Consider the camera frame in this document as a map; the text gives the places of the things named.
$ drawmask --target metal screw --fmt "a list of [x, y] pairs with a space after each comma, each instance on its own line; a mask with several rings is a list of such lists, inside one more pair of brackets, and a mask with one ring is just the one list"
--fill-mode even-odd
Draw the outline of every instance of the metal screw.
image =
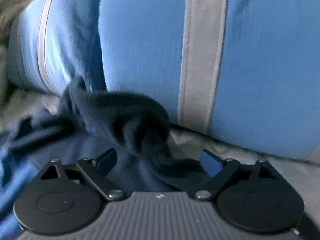
[[293, 231], [297, 236], [300, 235], [300, 232], [296, 228], [292, 228], [291, 231]]
[[112, 199], [122, 198], [124, 196], [122, 190], [113, 189], [109, 192], [108, 196]]
[[92, 165], [93, 167], [97, 166], [97, 161], [96, 161], [96, 160], [92, 160], [92, 161], [91, 161], [91, 165]]
[[196, 197], [200, 199], [207, 199], [211, 197], [211, 193], [207, 190], [199, 190], [196, 192]]

